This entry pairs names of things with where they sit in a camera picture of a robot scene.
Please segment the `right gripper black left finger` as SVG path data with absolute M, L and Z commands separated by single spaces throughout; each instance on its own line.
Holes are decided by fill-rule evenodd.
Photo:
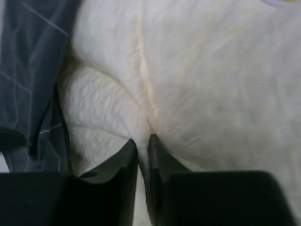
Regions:
M 112 157 L 77 177 L 63 172 L 2 173 L 3 226 L 130 226 L 137 149 L 128 140 Z

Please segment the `cream yellow pillow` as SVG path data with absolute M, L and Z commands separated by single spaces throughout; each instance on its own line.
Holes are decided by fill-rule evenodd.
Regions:
M 272 173 L 300 221 L 300 1 L 82 0 L 58 89 L 76 174 L 136 143 L 134 225 L 153 133 L 193 171 Z

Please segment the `dark grey checked pillowcase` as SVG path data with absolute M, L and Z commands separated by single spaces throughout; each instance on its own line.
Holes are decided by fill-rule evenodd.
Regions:
M 78 5 L 0 3 L 0 152 L 10 172 L 71 169 L 56 81 Z

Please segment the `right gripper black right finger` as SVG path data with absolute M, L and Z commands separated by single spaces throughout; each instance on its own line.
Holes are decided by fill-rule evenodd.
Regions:
M 193 172 L 155 134 L 148 154 L 157 226 L 297 225 L 278 182 L 267 172 Z

